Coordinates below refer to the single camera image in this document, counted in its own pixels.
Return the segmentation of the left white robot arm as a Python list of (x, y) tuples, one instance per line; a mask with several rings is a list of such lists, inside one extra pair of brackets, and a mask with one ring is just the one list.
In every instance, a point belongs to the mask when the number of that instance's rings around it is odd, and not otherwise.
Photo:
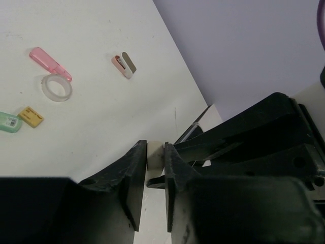
[(79, 183), (1, 178), (1, 243), (133, 243), (145, 187), (165, 191), (172, 243), (324, 243), (324, 140), (287, 95), (149, 152)]

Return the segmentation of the yellow binder clip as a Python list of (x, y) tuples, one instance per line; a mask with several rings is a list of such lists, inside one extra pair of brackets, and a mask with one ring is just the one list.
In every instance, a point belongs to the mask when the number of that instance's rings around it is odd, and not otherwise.
[(18, 117), (32, 128), (36, 128), (44, 120), (40, 114), (29, 106), (20, 111)]

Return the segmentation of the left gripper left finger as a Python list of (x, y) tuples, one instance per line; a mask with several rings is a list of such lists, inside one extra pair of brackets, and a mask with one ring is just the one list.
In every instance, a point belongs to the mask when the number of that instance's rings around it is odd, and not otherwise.
[(75, 182), (1, 178), (1, 243), (132, 243), (139, 230), (147, 142)]

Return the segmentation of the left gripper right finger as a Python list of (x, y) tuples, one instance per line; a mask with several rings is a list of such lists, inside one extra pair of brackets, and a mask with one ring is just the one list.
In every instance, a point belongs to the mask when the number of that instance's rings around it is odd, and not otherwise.
[(292, 177), (205, 176), (165, 144), (172, 243), (324, 243), (324, 221)]

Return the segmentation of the beige eraser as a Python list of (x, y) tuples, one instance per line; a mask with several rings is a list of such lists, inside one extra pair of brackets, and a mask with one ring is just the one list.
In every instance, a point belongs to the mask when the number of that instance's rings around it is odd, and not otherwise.
[(164, 144), (160, 141), (147, 143), (146, 181), (160, 177), (164, 169)]

